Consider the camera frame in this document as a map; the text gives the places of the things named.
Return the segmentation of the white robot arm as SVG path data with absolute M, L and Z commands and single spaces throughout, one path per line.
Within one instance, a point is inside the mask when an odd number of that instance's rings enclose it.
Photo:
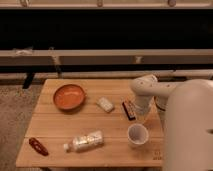
M 154 75 L 130 83 L 140 114 L 153 96 L 165 107 L 163 171 L 213 171 L 213 81 L 159 82 Z

